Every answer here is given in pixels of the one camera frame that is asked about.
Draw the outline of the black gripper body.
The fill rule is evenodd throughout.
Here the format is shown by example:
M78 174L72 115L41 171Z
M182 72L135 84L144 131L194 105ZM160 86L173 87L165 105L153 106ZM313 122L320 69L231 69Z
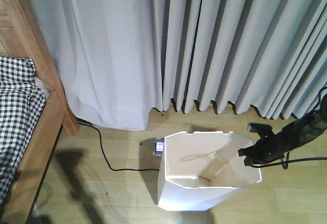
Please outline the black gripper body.
M245 156L245 166L267 165L275 160L282 160L285 153L291 151L291 145L281 133L274 134L272 126L251 122L247 130L257 133L260 138L252 146L241 148L238 155Z

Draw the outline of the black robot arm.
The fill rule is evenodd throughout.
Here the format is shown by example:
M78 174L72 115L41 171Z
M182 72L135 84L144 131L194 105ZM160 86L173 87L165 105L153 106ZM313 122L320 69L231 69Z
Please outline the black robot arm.
M253 146L238 150L239 156L244 156L246 166L266 165L284 154L301 147L326 130L326 96L323 97L320 108L310 111L302 118L284 126L278 133L273 133L272 126L262 123L250 123L248 131L258 133L260 139Z

